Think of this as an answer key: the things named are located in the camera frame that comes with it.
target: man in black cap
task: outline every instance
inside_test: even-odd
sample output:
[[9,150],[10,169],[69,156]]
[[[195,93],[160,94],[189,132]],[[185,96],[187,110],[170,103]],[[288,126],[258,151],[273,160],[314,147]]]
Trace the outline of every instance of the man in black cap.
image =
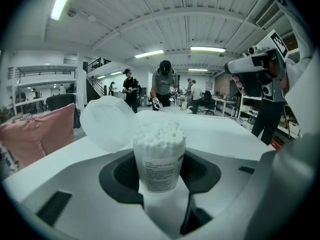
[[159,68],[153,72],[152,75],[152,110],[158,111],[160,103],[163,107],[170,106],[170,86],[173,85],[173,91],[177,91],[178,76],[177,73],[171,68],[169,60],[160,62]]
[[125,102],[132,107],[134,113],[137,113],[137,88],[138,82],[132,76],[131,70],[126,69],[123,72],[126,76],[126,79],[123,82],[123,92],[126,92]]
[[186,88],[186,101],[187,101],[186,106],[187,106],[187,108],[189,108],[189,107],[191,106],[191,99],[190,99],[191,86],[192,86],[192,84],[191,84],[191,78],[189,77],[189,78],[187,79],[187,81],[188,81],[188,87]]

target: white table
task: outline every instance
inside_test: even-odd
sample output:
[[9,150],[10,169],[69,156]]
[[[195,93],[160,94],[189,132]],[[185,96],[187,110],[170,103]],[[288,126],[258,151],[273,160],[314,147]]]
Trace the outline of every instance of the white table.
[[179,106],[165,106],[165,107],[161,108],[160,111],[173,112],[173,113],[183,113],[183,114],[191,114],[191,112],[192,112],[188,108],[186,110],[182,110],[181,107],[179,107]]
[[178,106],[179,106],[179,102],[180,102],[180,100],[182,100],[182,101],[186,101],[186,100],[187,100],[187,96],[185,96],[185,95],[181,95],[181,96],[176,97],[176,99],[175,99],[175,103],[174,103],[174,105],[175,105],[176,107],[178,107]]
[[[145,121],[156,118],[174,118],[186,135],[186,147],[220,156],[260,160],[263,153],[272,150],[235,121],[221,116],[201,114],[159,113],[144,110],[136,114]],[[132,141],[123,148],[131,149]],[[2,181],[7,193],[21,202],[32,191],[69,165],[100,157],[108,152],[97,147],[87,136],[34,162]]]
[[226,104],[235,104],[236,103],[234,101],[224,100],[224,99],[221,99],[221,98],[213,97],[212,99],[215,100],[215,106],[217,106],[217,102],[222,102],[223,103],[223,109],[222,109],[222,116],[223,117],[225,116]]

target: stair railing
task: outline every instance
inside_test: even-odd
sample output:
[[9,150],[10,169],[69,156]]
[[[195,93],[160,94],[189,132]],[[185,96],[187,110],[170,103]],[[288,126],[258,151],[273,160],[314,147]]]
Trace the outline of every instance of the stair railing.
[[100,68],[101,66],[110,63],[111,60],[107,60],[105,58],[97,58],[94,62],[90,63],[86,67],[86,73],[90,73],[91,71]]
[[93,89],[100,95],[100,97],[107,95],[107,93],[105,93],[105,89],[93,76],[90,77],[89,82],[91,83]]

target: white lid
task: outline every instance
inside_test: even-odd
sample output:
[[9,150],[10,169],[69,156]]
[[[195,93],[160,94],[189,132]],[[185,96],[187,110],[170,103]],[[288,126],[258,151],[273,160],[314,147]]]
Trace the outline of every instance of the white lid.
[[127,103],[114,96],[91,100],[80,115],[85,134],[109,153],[115,153],[129,144],[138,122],[138,117]]

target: pink pillow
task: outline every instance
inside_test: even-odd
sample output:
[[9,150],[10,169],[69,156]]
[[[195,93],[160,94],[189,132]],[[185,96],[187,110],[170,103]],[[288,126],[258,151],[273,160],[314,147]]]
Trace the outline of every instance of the pink pillow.
[[75,104],[0,127],[0,141],[23,167],[74,141]]

